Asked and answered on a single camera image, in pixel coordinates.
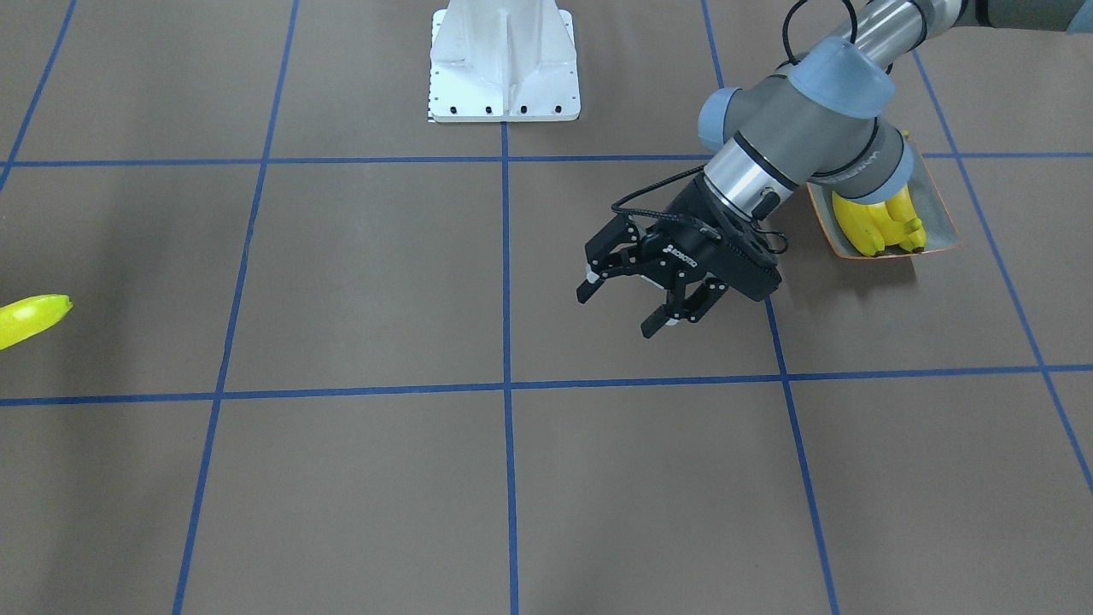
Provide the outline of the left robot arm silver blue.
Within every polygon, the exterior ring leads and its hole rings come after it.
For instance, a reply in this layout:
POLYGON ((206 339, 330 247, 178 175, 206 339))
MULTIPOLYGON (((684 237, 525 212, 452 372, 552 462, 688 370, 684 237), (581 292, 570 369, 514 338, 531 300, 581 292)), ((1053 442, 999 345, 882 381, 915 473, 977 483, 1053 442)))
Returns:
POLYGON ((870 1, 827 38, 750 88, 707 98, 698 135, 713 159, 680 174, 665 211, 611 206, 585 246, 585 303, 611 277, 637 276, 666 300, 640 324, 653 338, 696 322, 734 289, 764 301, 780 287, 778 250, 760 222, 807 184, 853 202, 882 202, 909 182, 916 152, 883 118, 897 87, 889 67, 953 27, 1090 32, 1089 1, 870 1))

